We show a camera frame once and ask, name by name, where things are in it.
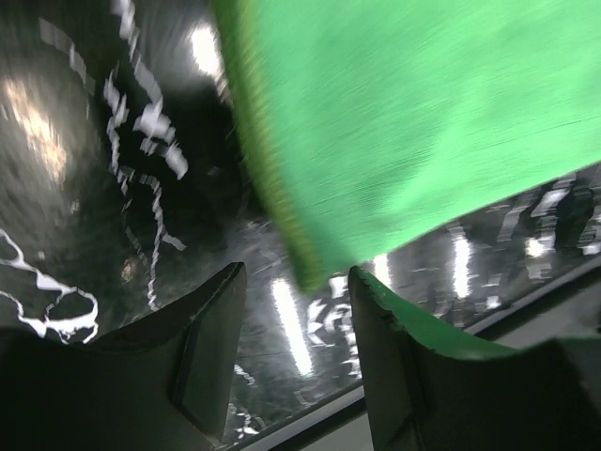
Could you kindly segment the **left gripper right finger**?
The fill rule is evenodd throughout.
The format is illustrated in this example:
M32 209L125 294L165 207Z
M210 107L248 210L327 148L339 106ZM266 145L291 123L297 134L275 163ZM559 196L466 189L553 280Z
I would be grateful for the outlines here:
M353 328L377 450L596 450L600 341L523 350L468 334L359 267Z

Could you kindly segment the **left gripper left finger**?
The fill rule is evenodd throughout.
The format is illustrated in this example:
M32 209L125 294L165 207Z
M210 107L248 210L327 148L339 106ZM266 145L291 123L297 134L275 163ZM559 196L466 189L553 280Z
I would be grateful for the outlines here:
M223 437L247 276L193 292L88 345L1 332L5 450L213 450Z

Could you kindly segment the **green towel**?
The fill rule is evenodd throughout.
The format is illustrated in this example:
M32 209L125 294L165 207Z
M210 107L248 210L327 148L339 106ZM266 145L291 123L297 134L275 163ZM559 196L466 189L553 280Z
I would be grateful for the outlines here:
M299 287L597 163L596 1L217 1Z

